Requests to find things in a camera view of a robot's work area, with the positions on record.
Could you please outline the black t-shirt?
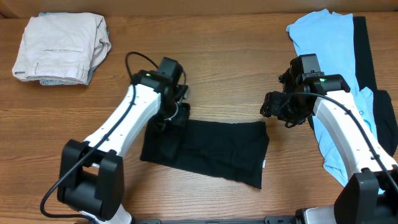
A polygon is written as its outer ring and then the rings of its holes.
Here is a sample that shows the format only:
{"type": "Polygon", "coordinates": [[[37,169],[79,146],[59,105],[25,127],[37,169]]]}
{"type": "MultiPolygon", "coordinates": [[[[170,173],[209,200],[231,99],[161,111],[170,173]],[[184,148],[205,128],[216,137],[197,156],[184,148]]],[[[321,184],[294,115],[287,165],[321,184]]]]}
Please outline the black t-shirt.
{"type": "Polygon", "coordinates": [[[266,124],[189,120],[164,130],[149,122],[140,159],[211,177],[262,187],[269,145],[266,124]]]}

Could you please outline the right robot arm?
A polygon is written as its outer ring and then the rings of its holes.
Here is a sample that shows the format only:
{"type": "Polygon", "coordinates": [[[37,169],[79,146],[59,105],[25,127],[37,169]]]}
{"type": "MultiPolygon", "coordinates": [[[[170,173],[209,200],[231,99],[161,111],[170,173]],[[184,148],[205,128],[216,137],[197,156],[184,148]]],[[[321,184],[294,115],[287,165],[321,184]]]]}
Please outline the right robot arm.
{"type": "Polygon", "coordinates": [[[310,115],[329,132],[344,162],[348,183],[333,205],[303,208],[288,223],[397,223],[397,162],[362,119],[349,85],[325,75],[315,54],[300,55],[279,77],[281,92],[268,92],[260,113],[276,116],[286,128],[310,115]]]}

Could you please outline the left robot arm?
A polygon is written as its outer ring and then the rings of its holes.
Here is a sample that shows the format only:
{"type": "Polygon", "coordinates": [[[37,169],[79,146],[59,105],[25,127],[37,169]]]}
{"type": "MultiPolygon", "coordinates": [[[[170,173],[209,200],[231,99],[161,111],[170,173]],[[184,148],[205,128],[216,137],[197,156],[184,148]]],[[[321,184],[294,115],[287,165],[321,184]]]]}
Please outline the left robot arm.
{"type": "Polygon", "coordinates": [[[126,96],[112,115],[83,142],[63,148],[57,198],[90,223],[132,223],[122,206],[123,159],[146,123],[168,146],[176,146],[189,117],[179,84],[183,67],[163,58],[155,70],[130,74],[126,96]]]}

